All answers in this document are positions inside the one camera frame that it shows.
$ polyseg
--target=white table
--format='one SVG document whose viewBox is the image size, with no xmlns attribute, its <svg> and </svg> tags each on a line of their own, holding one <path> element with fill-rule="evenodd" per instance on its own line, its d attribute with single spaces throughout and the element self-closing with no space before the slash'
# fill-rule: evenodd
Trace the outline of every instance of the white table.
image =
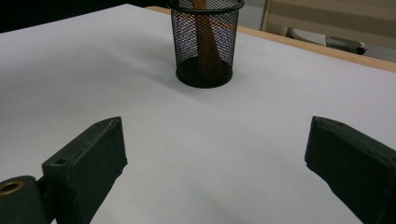
<svg viewBox="0 0 396 224">
<path fill-rule="evenodd" d="M 0 35 L 0 180 L 122 116 L 129 164 L 92 223 L 360 223 L 305 167 L 314 115 L 396 148 L 396 75 L 237 35 L 233 79 L 179 82 L 170 18 L 132 6 Z"/>
</svg>

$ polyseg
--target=wooden table edge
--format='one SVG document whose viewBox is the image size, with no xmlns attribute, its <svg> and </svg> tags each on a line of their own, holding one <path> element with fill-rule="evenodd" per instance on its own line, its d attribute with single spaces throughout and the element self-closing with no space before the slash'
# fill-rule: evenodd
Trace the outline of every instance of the wooden table edge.
<svg viewBox="0 0 396 224">
<path fill-rule="evenodd" d="M 168 8 L 163 8 L 163 7 L 146 7 L 149 10 L 153 10 L 156 12 L 161 12 L 164 14 L 170 15 L 171 10 Z M 358 55 L 354 53 L 349 53 L 345 51 L 341 51 L 338 49 L 330 49 L 326 48 L 323 46 L 311 44 L 311 43 L 306 43 L 304 41 L 296 40 L 296 39 L 290 39 L 284 36 L 280 35 L 273 35 L 269 33 L 265 33 L 263 31 L 258 31 L 254 29 L 250 29 L 247 27 L 243 26 L 238 26 L 237 31 L 239 33 L 245 34 L 245 35 L 252 35 L 256 36 L 258 38 L 274 41 L 276 43 L 292 46 L 298 49 L 304 49 L 304 50 L 309 50 L 311 52 L 315 52 L 318 54 L 326 55 L 335 59 L 340 59 L 343 61 L 351 62 L 351 63 L 358 63 L 364 66 L 368 67 L 373 67 L 376 69 L 381 69 L 384 71 L 389 71 L 392 73 L 396 73 L 396 63 L 392 62 L 387 62 L 375 58 L 370 58 L 367 56 L 363 55 Z"/>
</svg>

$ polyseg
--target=wall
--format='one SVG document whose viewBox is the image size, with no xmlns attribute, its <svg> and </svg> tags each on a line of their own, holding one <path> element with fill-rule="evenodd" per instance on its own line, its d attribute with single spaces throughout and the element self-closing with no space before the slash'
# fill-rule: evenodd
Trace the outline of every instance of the wall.
<svg viewBox="0 0 396 224">
<path fill-rule="evenodd" d="M 265 0 L 245 0 L 245 5 L 239 11 L 238 24 L 255 30 L 260 30 Z"/>
</svg>

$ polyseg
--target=pencil holder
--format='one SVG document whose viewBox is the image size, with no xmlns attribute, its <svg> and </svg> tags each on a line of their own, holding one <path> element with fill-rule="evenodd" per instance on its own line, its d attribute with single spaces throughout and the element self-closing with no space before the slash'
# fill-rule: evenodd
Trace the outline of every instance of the pencil holder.
<svg viewBox="0 0 396 224">
<path fill-rule="evenodd" d="M 169 0 L 177 78 L 215 88 L 233 76 L 233 51 L 243 0 Z"/>
</svg>

